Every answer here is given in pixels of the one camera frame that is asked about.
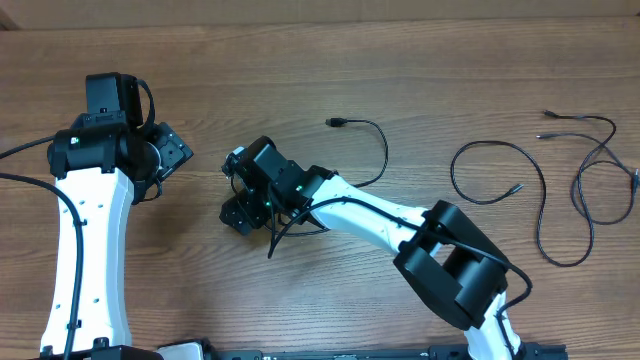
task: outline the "wire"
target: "wire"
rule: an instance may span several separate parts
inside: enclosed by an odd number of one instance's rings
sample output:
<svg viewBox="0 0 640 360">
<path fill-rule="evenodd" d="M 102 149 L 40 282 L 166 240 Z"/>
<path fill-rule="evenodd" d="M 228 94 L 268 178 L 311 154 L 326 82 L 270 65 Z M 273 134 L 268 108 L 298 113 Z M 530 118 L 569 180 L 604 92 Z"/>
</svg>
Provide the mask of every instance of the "wire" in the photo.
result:
<svg viewBox="0 0 640 360">
<path fill-rule="evenodd" d="M 346 203 L 353 203 L 353 204 L 357 204 L 360 206 L 363 206 L 379 215 L 382 215 L 384 217 L 386 217 L 387 219 L 397 223 L 399 226 L 405 226 L 408 227 L 412 230 L 415 230 L 419 233 L 428 235 L 433 237 L 434 239 L 438 240 L 440 243 L 442 244 L 451 244 L 454 245 L 456 247 L 460 247 L 464 250 L 476 253 L 480 256 L 484 256 L 486 258 L 488 258 L 491 261 L 494 261 L 495 263 L 497 263 L 498 265 L 501 265 L 503 267 L 505 267 L 508 270 L 512 270 L 514 273 L 516 273 L 518 276 L 520 276 L 522 278 L 522 280 L 524 280 L 525 284 L 526 284 L 526 289 L 525 291 L 520 294 L 519 296 L 515 297 L 514 299 L 512 299 L 511 301 L 505 303 L 503 306 L 500 307 L 500 309 L 498 309 L 498 311 L 496 312 L 496 318 L 498 319 L 498 325 L 500 327 L 500 331 L 502 332 L 502 336 L 507 344 L 507 347 L 509 349 L 509 353 L 511 354 L 511 357 L 513 359 L 515 359 L 515 353 L 513 350 L 513 346 L 511 345 L 511 342 L 509 341 L 509 337 L 507 335 L 507 331 L 506 328 L 504 326 L 504 320 L 506 319 L 505 317 L 503 317 L 504 312 L 509 309 L 512 306 L 515 306 L 517 304 L 519 304 L 520 302 L 522 302 L 523 300 L 525 300 L 527 297 L 529 297 L 529 295 L 531 294 L 531 290 L 533 289 L 533 283 L 531 282 L 531 279 L 529 278 L 529 276 L 527 276 L 527 274 L 522 271 L 520 268 L 518 268 L 517 266 L 513 265 L 511 262 L 509 261 L 505 261 L 503 259 L 500 259 L 499 257 L 489 254 L 483 250 L 480 250 L 478 248 L 475 248 L 473 246 L 461 243 L 457 240 L 454 239 L 450 239 L 448 237 L 442 236 L 440 234 L 434 233 L 432 231 L 429 230 L 425 230 L 422 227 L 412 224 L 404 219 L 402 219 L 401 217 L 398 216 L 394 216 L 374 205 L 371 205 L 365 201 L 362 201 L 360 199 L 354 199 L 354 198 L 350 198 L 350 197 L 340 197 L 340 198 L 334 198 L 334 199 L 329 199 L 329 200 L 325 200 L 325 201 L 321 201 L 315 205 L 312 205 L 311 207 L 303 210 L 302 212 L 300 212 L 298 215 L 296 215 L 293 219 L 291 219 L 291 221 L 282 229 L 282 231 L 280 231 L 280 235 L 278 235 L 275 240 L 272 242 L 271 244 L 271 248 L 269 249 L 269 255 L 268 258 L 270 259 L 273 256 L 273 252 L 275 250 L 275 247 L 278 245 L 278 243 L 280 242 L 280 240 L 282 239 L 282 237 L 284 236 L 284 234 L 286 234 L 287 231 L 289 231 L 289 229 L 291 229 L 291 227 L 293 226 L 293 224 L 297 223 L 298 221 L 300 221 L 300 219 L 302 219 L 304 216 L 308 215 L 309 213 L 311 213 L 312 211 L 319 209 L 323 206 L 327 206 L 330 204 L 335 204 L 335 203 L 342 203 L 342 204 L 346 204 Z"/>
<path fill-rule="evenodd" d="M 269 226 L 268 224 L 264 224 L 264 227 L 267 228 L 267 230 L 269 230 L 271 232 L 271 244 L 272 244 L 272 246 L 274 246 L 273 243 L 274 243 L 275 237 L 280 235 L 280 232 L 277 231 L 276 228 L 275 228 L 275 226 L 276 226 L 275 225 L 276 224 L 276 222 L 275 222 L 275 209 L 276 208 L 284 209 L 284 206 L 282 205 L 282 203 L 280 203 L 280 201 L 278 200 L 277 196 L 275 195 L 275 193 L 273 191 L 273 184 L 272 183 L 269 183 L 269 185 L 268 185 L 267 195 L 268 195 L 268 198 L 269 198 L 269 203 L 270 203 L 270 208 L 271 208 L 271 226 Z M 282 219 L 280 218 L 280 213 L 278 213 L 278 223 L 282 223 Z M 293 233 L 293 234 L 285 233 L 283 236 L 285 236 L 285 237 L 302 237 L 302 236 L 322 234 L 322 233 L 328 232 L 329 230 L 330 229 L 323 227 L 323 228 L 320 228 L 318 230 L 313 230 L 313 231 L 299 232 L 299 233 Z"/>
<path fill-rule="evenodd" d="M 547 198 L 547 188 L 546 188 L 546 184 L 544 181 L 544 177 L 542 175 L 542 171 L 540 170 L 540 167 L 538 166 L 538 164 L 536 163 L 536 161 L 533 159 L 533 157 L 531 155 L 529 155 L 526 151 L 524 151 L 523 149 L 519 148 L 518 146 L 511 144 L 511 143 L 506 143 L 503 141 L 474 141 L 471 142 L 469 144 L 464 145 L 460 150 L 458 150 L 458 152 L 456 153 L 456 155 L 453 157 L 453 160 L 451 161 L 451 182 L 453 184 L 454 189 L 456 190 L 456 192 L 465 200 L 470 201 L 474 204 L 479 204 L 479 205 L 487 205 L 487 204 L 493 204 L 496 203 L 500 200 L 503 200 L 504 198 L 513 195 L 514 193 L 516 193 L 517 191 L 519 191 L 520 189 L 522 189 L 522 185 L 518 184 L 514 187 L 512 187 L 509 191 L 507 191 L 507 193 L 505 193 L 504 195 L 493 199 L 493 200 L 487 200 L 487 201 L 479 201 L 479 200 L 475 200 L 472 199 L 466 195 L 464 195 L 462 193 L 462 191 L 460 190 L 460 188 L 458 187 L 457 183 L 456 183 L 456 179 L 455 179 L 455 175 L 454 175 L 454 166 L 455 166 L 455 161 L 458 158 L 458 156 L 460 156 L 460 154 L 462 152 L 464 152 L 465 150 L 467 150 L 469 147 L 473 146 L 473 145 L 477 145 L 477 144 L 489 144 L 489 145 L 505 145 L 505 146 L 509 146 L 511 148 L 514 148 L 518 151 L 520 151 L 522 154 L 524 154 L 527 159 L 529 159 L 529 161 L 533 164 L 533 166 L 536 168 L 536 171 L 538 172 L 538 176 L 540 177 L 540 181 L 542 183 L 542 202 L 540 204 L 540 211 L 539 211 L 539 215 L 538 215 L 538 223 L 536 226 L 536 233 L 535 233 L 535 241 L 536 241 L 536 245 L 538 246 L 538 249 L 540 250 L 540 253 L 542 254 L 542 256 L 551 264 L 558 266 L 558 267 L 573 267 L 573 266 L 577 266 L 580 265 L 581 263 L 583 263 L 588 257 L 589 255 L 591 255 L 591 252 L 593 250 L 594 244 L 595 244 L 595 227 L 594 224 L 602 224 L 602 225 L 612 225 L 612 224 L 617 224 L 621 221 L 623 221 L 630 213 L 631 210 L 633 209 L 634 203 L 635 203 L 635 194 L 637 192 L 637 187 L 638 187 L 638 174 L 637 174 L 637 170 L 636 173 L 633 174 L 631 173 L 631 171 L 629 169 L 627 169 L 622 162 L 618 159 L 618 157 L 613 153 L 613 151 L 611 151 L 606 144 L 611 140 L 611 138 L 613 137 L 613 135 L 616 132 L 616 125 L 615 123 L 605 117 L 602 116 L 595 116 L 595 115 L 578 115 L 578 116 L 563 116 L 563 115 L 558 115 L 552 111 L 549 110 L 545 110 L 544 111 L 544 115 L 548 116 L 548 117 L 552 117 L 555 119 L 574 119 L 574 120 L 584 120 L 584 119 L 594 119 L 594 120 L 602 120 L 602 121 L 606 121 L 609 124 L 611 124 L 611 126 L 613 127 L 611 133 L 609 134 L 609 136 L 605 139 L 605 141 L 600 142 L 599 140 L 588 136 L 588 135 L 583 135 L 583 134 L 576 134 L 576 133 L 553 133 L 553 134 L 542 134 L 542 135 L 538 135 L 537 138 L 538 139 L 551 139 L 554 137 L 560 137 L 560 136 L 579 136 L 579 137 L 583 137 L 583 138 L 587 138 L 590 139 L 592 141 L 595 141 L 596 143 L 598 143 L 598 146 L 596 146 L 593 150 L 591 150 L 591 152 L 589 152 L 589 154 L 587 154 L 587 156 L 585 157 L 585 159 L 582 161 L 582 164 L 580 165 L 580 168 L 578 169 L 578 173 L 574 179 L 574 181 L 572 182 L 571 185 L 571 199 L 572 202 L 574 204 L 574 207 L 576 208 L 576 210 L 587 220 L 587 224 L 589 225 L 589 245 L 587 247 L 587 250 L 585 251 L 584 255 L 577 261 L 575 262 L 571 262 L 571 263 L 561 263 L 558 262 L 554 259 L 552 259 L 549 255 L 547 255 L 547 253 L 545 252 L 543 246 L 542 246 L 542 242 L 540 240 L 540 232 L 541 232 L 541 228 L 542 228 L 542 216 L 543 216 L 543 212 L 544 212 L 544 206 L 546 203 L 546 198 Z M 595 161 L 592 163 L 589 163 L 589 160 L 593 157 L 593 155 L 600 151 L 600 150 L 605 150 L 612 159 L 614 159 L 615 162 L 611 162 L 611 161 Z M 624 170 L 627 174 L 629 174 L 629 176 L 631 177 L 631 200 L 629 203 L 629 207 L 627 208 L 627 211 L 625 212 L 625 214 L 620 217 L 619 219 L 613 220 L 613 221 L 598 221 L 598 220 L 594 220 L 591 217 L 591 213 L 589 212 L 589 208 L 587 206 L 586 200 L 584 198 L 584 193 L 582 191 L 582 173 L 588 169 L 589 167 L 596 165 L 596 164 L 602 164 L 602 163 L 609 163 L 612 165 L 615 165 L 619 168 L 621 168 L 622 170 Z M 578 205 L 577 200 L 575 199 L 575 187 L 577 185 L 578 188 L 578 194 L 579 194 L 579 198 L 580 198 L 580 205 L 582 206 L 582 209 L 580 209 L 580 206 Z"/>
<path fill-rule="evenodd" d="M 538 135 L 537 138 L 538 139 L 552 139 L 552 138 L 556 138 L 556 137 L 562 137 L 562 136 L 577 136 L 577 137 L 582 137 L 585 139 L 589 139 L 591 141 L 594 141 L 598 144 L 602 144 L 600 142 L 600 140 L 595 139 L 589 135 L 585 135 L 585 134 L 577 134 L 577 133 L 550 133 L 550 134 L 542 134 L 542 135 Z M 633 173 L 631 170 L 629 170 L 623 163 L 622 161 L 620 161 L 620 159 L 616 156 L 616 154 L 611 151 L 611 149 L 609 149 L 606 145 L 602 147 L 607 154 L 609 154 L 609 156 L 614 160 L 614 161 L 608 161 L 608 160 L 598 160 L 598 161 L 594 161 L 589 163 L 587 166 L 584 167 L 584 169 L 582 169 L 582 173 L 584 173 L 584 171 L 586 171 L 588 168 L 594 166 L 594 165 L 598 165 L 598 164 L 610 164 L 613 166 L 616 166 L 620 169 L 622 169 L 625 173 L 627 173 L 627 175 L 629 175 L 629 177 L 631 178 L 631 197 L 629 199 L 629 206 L 627 207 L 627 210 L 625 211 L 625 213 L 620 216 L 619 218 L 615 219 L 615 220 L 611 220 L 611 221 L 603 221 L 603 220 L 596 220 L 593 217 L 591 218 L 591 221 L 593 221 L 594 224 L 598 224 L 598 225 L 615 225 L 618 224 L 620 222 L 622 222 L 624 219 L 626 219 L 629 214 L 631 214 L 631 211 L 633 210 L 633 206 L 635 204 L 635 196 L 636 196 L 636 191 L 638 189 L 638 174 L 637 171 L 638 169 L 636 169 L 636 173 Z M 571 184 L 571 202 L 573 203 L 573 206 L 576 208 L 576 211 L 578 213 L 580 213 L 580 215 L 582 215 L 582 217 L 584 217 L 586 219 L 586 214 L 584 213 L 584 211 L 580 208 L 580 205 L 578 205 L 578 201 L 576 200 L 576 196 L 575 196 L 575 192 L 576 192 L 576 185 L 578 183 L 578 176 L 576 175 L 576 177 L 573 180 L 573 183 Z"/>
<path fill-rule="evenodd" d="M 154 184 L 156 184 L 156 194 L 152 197 L 152 198 L 148 198 L 148 199 L 142 199 L 140 200 L 140 202 L 149 202 L 149 201 L 153 201 L 157 198 L 159 198 L 160 196 L 162 196 L 162 183 L 160 182 L 160 180 L 156 177 Z"/>
<path fill-rule="evenodd" d="M 236 186 L 233 184 L 233 180 L 235 179 L 236 174 L 233 173 L 231 174 L 231 176 L 229 177 L 229 181 L 231 182 L 231 190 L 233 190 L 233 193 L 238 195 L 238 190 L 236 189 Z"/>
<path fill-rule="evenodd" d="M 139 129 L 142 135 L 144 137 L 147 137 L 153 130 L 153 125 L 156 120 L 156 107 L 153 103 L 153 96 L 151 95 L 151 89 L 149 89 L 149 85 L 147 85 L 147 83 L 142 79 L 137 79 L 136 83 L 140 85 L 142 89 L 144 89 L 144 91 L 147 93 L 147 96 L 149 97 L 149 113 L 147 114 L 147 120 Z"/>
<path fill-rule="evenodd" d="M 467 200 L 469 202 L 472 202 L 474 204 L 478 204 L 478 205 L 488 205 L 488 204 L 497 203 L 498 201 L 501 201 L 501 200 L 503 200 L 503 199 L 515 194 L 516 192 L 520 191 L 520 189 L 522 189 L 523 185 L 522 184 L 518 184 L 518 185 L 513 186 L 504 195 L 501 195 L 501 196 L 499 196 L 499 197 L 497 197 L 497 198 L 495 198 L 493 200 L 485 200 L 485 201 L 475 200 L 475 199 L 470 198 L 469 196 L 465 195 L 464 193 L 462 193 L 462 190 L 460 190 L 460 188 L 458 187 L 458 184 L 456 182 L 456 177 L 455 177 L 456 160 L 458 159 L 460 154 L 465 152 L 467 149 L 469 149 L 469 148 L 471 148 L 473 146 L 476 146 L 476 145 L 481 145 L 481 144 L 507 146 L 507 147 L 510 147 L 512 149 L 516 149 L 521 154 L 523 154 L 527 158 L 527 160 L 529 160 L 529 162 L 531 162 L 531 164 L 533 164 L 533 167 L 536 169 L 536 172 L 538 173 L 538 178 L 540 179 L 540 184 L 542 185 L 542 201 L 540 203 L 540 209 L 538 210 L 538 223 L 536 225 L 535 241 L 536 241 L 536 245 L 538 246 L 538 249 L 540 249 L 540 252 L 541 252 L 542 256 L 545 259 L 547 259 L 547 261 L 549 261 L 551 263 L 555 262 L 553 259 L 551 259 L 549 256 L 547 256 L 546 252 L 544 251 L 544 248 L 542 247 L 542 241 L 540 240 L 540 232 L 541 232 L 541 229 L 542 229 L 542 218 L 544 216 L 544 207 L 545 207 L 545 205 L 547 203 L 547 183 L 544 180 L 544 175 L 542 175 L 542 170 L 540 169 L 540 166 L 538 165 L 536 160 L 533 158 L 533 156 L 531 156 L 531 154 L 529 154 L 524 149 L 520 148 L 519 146 L 517 146 L 515 144 L 504 142 L 504 141 L 481 140 L 481 141 L 470 142 L 470 143 L 464 145 L 463 147 L 461 147 L 460 150 L 458 150 L 458 152 L 454 155 L 453 159 L 451 160 L 450 176 L 451 176 L 451 183 L 453 184 L 453 188 L 456 190 L 458 195 L 460 195 L 463 199 L 465 199 L 465 200 Z"/>
<path fill-rule="evenodd" d="M 378 181 L 384 174 L 385 170 L 387 169 L 387 164 L 389 163 L 389 143 L 387 142 L 387 137 L 384 136 L 384 132 L 382 131 L 380 126 L 378 126 L 378 124 L 370 120 L 348 120 L 344 118 L 327 119 L 325 123 L 327 124 L 327 126 L 330 126 L 330 127 L 341 127 L 346 123 L 364 123 L 364 124 L 369 124 L 378 130 L 378 132 L 380 133 L 380 137 L 382 137 L 382 142 L 384 144 L 384 164 L 382 165 L 382 169 L 380 170 L 380 173 L 378 174 L 378 176 L 376 176 L 375 178 L 365 182 L 361 182 L 359 184 L 355 184 L 353 185 L 353 187 L 362 188 L 365 186 L 369 186 L 374 182 Z"/>
<path fill-rule="evenodd" d="M 355 188 L 362 188 L 365 186 L 369 186 L 374 182 L 378 181 L 384 174 L 385 170 L 387 170 L 387 164 L 389 163 L 389 144 L 387 143 L 387 137 L 384 136 L 384 132 L 382 132 L 382 129 L 380 128 L 380 126 L 378 126 L 378 124 L 374 123 L 373 121 L 347 120 L 347 122 L 348 123 L 364 123 L 364 124 L 372 125 L 378 130 L 378 132 L 380 133 L 380 137 L 382 137 L 382 142 L 384 143 L 384 164 L 382 164 L 382 169 L 380 169 L 380 173 L 378 174 L 378 176 L 374 177 L 373 179 L 353 185 L 353 187 Z"/>
<path fill-rule="evenodd" d="M 71 356 L 71 351 L 73 349 L 73 340 L 75 338 L 76 328 L 78 327 L 78 308 L 80 304 L 80 287 L 82 284 L 82 267 L 84 260 L 84 240 L 82 237 L 83 222 L 80 221 L 80 214 L 78 214 L 78 210 L 76 209 L 71 199 L 69 199 L 69 197 L 67 197 L 65 193 L 49 183 L 26 176 L 5 173 L 0 173 L 0 179 L 20 181 L 51 191 L 52 193 L 57 195 L 60 200 L 62 200 L 62 202 L 65 203 L 65 205 L 71 212 L 71 216 L 73 217 L 73 226 L 76 228 L 76 272 L 75 280 L 73 283 L 73 296 L 71 299 L 71 314 L 69 315 L 67 341 L 64 347 L 63 356 L 64 360 L 68 360 Z"/>
<path fill-rule="evenodd" d="M 26 143 L 24 145 L 17 146 L 15 148 L 11 149 L 11 150 L 7 150 L 7 151 L 3 152 L 2 154 L 0 154 L 0 160 L 6 158 L 9 155 L 13 155 L 13 154 L 15 154 L 17 152 L 20 152 L 22 150 L 28 149 L 30 147 L 34 147 L 36 145 L 48 143 L 49 141 L 52 141 L 54 137 L 55 136 L 48 136 L 48 137 L 42 138 L 40 140 L 32 141 L 30 143 Z"/>
</svg>

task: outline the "cable connector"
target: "cable connector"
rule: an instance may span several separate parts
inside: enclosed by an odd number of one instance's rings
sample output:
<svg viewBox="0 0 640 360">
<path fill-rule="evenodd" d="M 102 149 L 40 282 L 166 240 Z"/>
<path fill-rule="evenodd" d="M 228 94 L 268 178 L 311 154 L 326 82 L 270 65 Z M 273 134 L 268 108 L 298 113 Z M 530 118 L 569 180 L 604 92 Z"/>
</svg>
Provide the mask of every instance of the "cable connector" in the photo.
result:
<svg viewBox="0 0 640 360">
<path fill-rule="evenodd" d="M 522 184 L 515 185 L 514 187 L 509 189 L 509 194 L 515 194 L 518 191 L 522 190 L 523 187 L 524 187 L 524 185 L 522 185 Z"/>
<path fill-rule="evenodd" d="M 331 127 L 340 127 L 348 122 L 349 120 L 343 119 L 343 118 L 331 118 L 331 119 L 327 119 L 327 121 L 325 121 L 325 124 Z"/>
<path fill-rule="evenodd" d="M 538 140 L 544 140 L 544 139 L 551 139 L 553 137 L 558 136 L 557 134 L 540 134 L 540 135 L 536 135 L 536 138 Z"/>
<path fill-rule="evenodd" d="M 636 191 L 638 190 L 638 184 L 640 183 L 640 179 L 638 179 L 638 169 L 636 169 L 636 173 L 633 175 L 633 181 L 631 181 L 631 191 L 635 196 Z"/>
<path fill-rule="evenodd" d="M 560 118 L 560 115 L 554 113 L 551 110 L 544 110 L 542 113 L 544 114 L 544 116 L 552 117 L 554 119 L 559 119 Z"/>
</svg>

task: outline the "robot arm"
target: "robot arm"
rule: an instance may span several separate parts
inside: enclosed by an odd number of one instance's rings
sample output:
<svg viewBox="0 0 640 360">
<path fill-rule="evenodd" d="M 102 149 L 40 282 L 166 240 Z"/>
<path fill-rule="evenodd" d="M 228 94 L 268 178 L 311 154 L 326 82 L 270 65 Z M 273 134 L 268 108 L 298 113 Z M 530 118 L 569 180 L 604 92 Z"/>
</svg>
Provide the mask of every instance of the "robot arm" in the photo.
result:
<svg viewBox="0 0 640 360">
<path fill-rule="evenodd" d="M 150 99 L 144 123 L 139 85 Z M 89 112 L 71 129 L 59 131 L 47 152 L 56 187 L 73 202 L 83 224 L 84 264 L 71 358 L 107 349 L 146 359 L 140 350 L 127 348 L 132 343 L 124 301 L 127 218 L 131 205 L 145 201 L 154 184 L 158 197 L 162 182 L 193 152 L 166 123 L 154 124 L 153 98 L 142 80 L 118 73 L 90 75 L 86 88 Z M 59 212 L 55 292 L 40 348 L 47 359 L 65 351 L 75 285 L 75 225 L 61 200 Z"/>
<path fill-rule="evenodd" d="M 431 210 L 398 205 L 356 189 L 327 169 L 312 166 L 303 171 L 278 153 L 275 144 L 266 137 L 229 154 L 222 171 L 229 177 L 239 177 L 244 185 L 242 191 L 223 204 L 220 214 L 225 224 L 240 233 L 246 235 L 264 226 L 273 206 L 273 210 L 292 221 L 309 221 L 356 235 L 395 256 L 394 265 L 424 304 L 452 326 L 465 331 L 472 359 L 510 360 L 514 358 L 512 354 L 517 359 L 534 356 L 525 355 L 525 344 L 521 344 L 503 315 L 501 321 L 508 341 L 505 340 L 496 317 L 506 300 L 505 267 L 461 247 L 456 247 L 443 265 L 434 259 L 438 249 L 449 243 L 465 244 L 508 262 L 457 207 L 444 201 Z M 405 225 L 394 218 L 402 219 Z M 535 356 L 545 359 L 542 352 L 536 351 Z"/>
<path fill-rule="evenodd" d="M 417 226 L 425 222 L 423 214 L 427 212 L 427 209 L 406 207 L 382 200 L 356 189 L 340 176 L 333 176 L 330 180 L 323 182 L 322 186 L 313 194 L 312 206 L 325 200 L 341 197 L 363 200 Z M 394 256 L 399 254 L 402 242 L 410 241 L 416 235 L 415 230 L 399 226 L 392 220 L 353 203 L 331 204 L 313 210 L 311 214 L 324 227 L 341 230 L 368 240 Z M 429 252 L 429 256 L 434 258 L 442 245 L 439 242 L 436 243 Z M 506 291 L 494 294 L 493 301 L 483 314 L 482 325 L 479 327 L 471 326 L 465 330 L 464 334 L 469 343 L 468 352 L 472 359 L 511 359 L 496 317 L 498 309 L 505 304 L 506 296 Z M 503 324 L 509 336 L 509 342 L 514 353 L 517 353 L 520 348 L 520 337 L 511 328 L 506 314 L 503 316 L 505 317 Z"/>
</svg>

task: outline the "black bracket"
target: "black bracket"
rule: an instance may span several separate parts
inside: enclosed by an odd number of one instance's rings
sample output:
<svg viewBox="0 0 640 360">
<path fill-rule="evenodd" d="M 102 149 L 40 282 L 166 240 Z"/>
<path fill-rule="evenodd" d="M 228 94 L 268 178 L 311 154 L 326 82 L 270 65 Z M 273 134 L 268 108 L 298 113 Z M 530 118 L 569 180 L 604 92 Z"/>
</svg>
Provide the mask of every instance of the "black bracket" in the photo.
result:
<svg viewBox="0 0 640 360">
<path fill-rule="evenodd" d="M 142 118 L 138 85 L 149 95 L 149 116 Z M 86 79 L 87 108 L 70 129 L 59 131 L 49 146 L 51 174 L 99 167 L 121 170 L 134 184 L 135 205 L 154 184 L 166 180 L 193 156 L 193 151 L 167 125 L 156 125 L 147 84 L 131 75 L 108 73 Z"/>
<path fill-rule="evenodd" d="M 244 189 L 227 200 L 220 212 L 220 220 L 242 235 L 265 225 L 271 217 L 271 207 L 289 217 L 305 210 L 324 180 L 335 174 L 319 166 L 304 171 L 295 161 L 282 156 L 266 136 L 240 152 L 229 154 L 222 172 L 244 184 Z M 309 216 L 300 222 L 307 220 L 315 223 Z"/>
<path fill-rule="evenodd" d="M 423 216 L 422 231 L 400 244 L 393 263 L 436 315 L 461 330 L 479 328 L 493 298 L 507 288 L 507 269 L 461 248 L 454 249 L 443 265 L 430 252 L 450 238 L 505 261 L 507 257 L 452 204 L 438 201 Z"/>
</svg>

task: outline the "wooden table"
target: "wooden table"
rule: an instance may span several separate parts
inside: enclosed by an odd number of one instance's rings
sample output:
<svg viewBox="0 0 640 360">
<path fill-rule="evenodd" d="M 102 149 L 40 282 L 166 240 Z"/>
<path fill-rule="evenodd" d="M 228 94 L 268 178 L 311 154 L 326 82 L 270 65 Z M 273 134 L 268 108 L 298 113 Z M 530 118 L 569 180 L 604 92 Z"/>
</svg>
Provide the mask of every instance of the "wooden table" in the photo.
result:
<svg viewBox="0 0 640 360">
<path fill-rule="evenodd" d="M 511 311 L 525 341 L 567 344 L 572 359 L 637 359 L 640 241 L 634 211 L 597 226 L 593 255 L 561 269 L 534 244 L 537 175 L 508 148 L 465 153 L 457 172 L 477 198 L 525 188 L 499 204 L 462 200 L 449 163 L 468 141 L 515 142 L 540 163 L 549 187 L 542 238 L 563 261 L 588 243 L 568 189 L 594 144 L 536 140 L 552 131 L 604 139 L 596 121 L 540 114 L 598 113 L 618 124 L 611 148 L 640 166 L 640 19 L 431 21 L 330 25 L 177 27 L 0 33 L 0 149 L 51 135 L 86 110 L 84 77 L 119 71 L 147 80 L 157 119 L 195 156 L 165 195 L 132 209 L 126 302 L 134 344 L 153 348 L 208 336 L 220 349 L 329 350 L 464 342 L 433 315 L 365 241 L 339 233 L 286 239 L 266 259 L 269 235 L 243 238 L 218 220 L 232 195 L 225 155 L 269 135 L 303 167 L 339 169 L 349 181 L 382 163 L 375 129 L 324 125 L 331 116 L 371 119 L 390 143 L 389 168 L 371 193 L 414 206 L 443 199 L 470 218 L 533 279 Z M 53 182 L 46 148 L 2 160 L 3 172 Z M 629 178 L 602 166 L 585 175 L 597 218 L 629 201 Z M 0 357 L 37 354 L 55 279 L 55 199 L 0 182 Z M 509 275 L 510 294 L 522 291 Z"/>
</svg>

